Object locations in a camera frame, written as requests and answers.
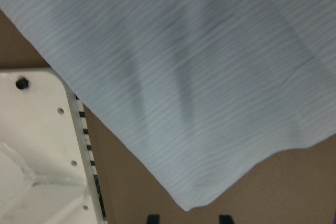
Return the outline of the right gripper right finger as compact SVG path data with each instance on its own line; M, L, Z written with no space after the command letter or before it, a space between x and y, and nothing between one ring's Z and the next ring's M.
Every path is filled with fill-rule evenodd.
M231 215L219 215L219 224L235 224Z

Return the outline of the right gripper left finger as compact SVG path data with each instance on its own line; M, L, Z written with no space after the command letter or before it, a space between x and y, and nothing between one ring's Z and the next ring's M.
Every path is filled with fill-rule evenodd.
M146 224L159 224L160 223L160 215L152 214L148 215Z

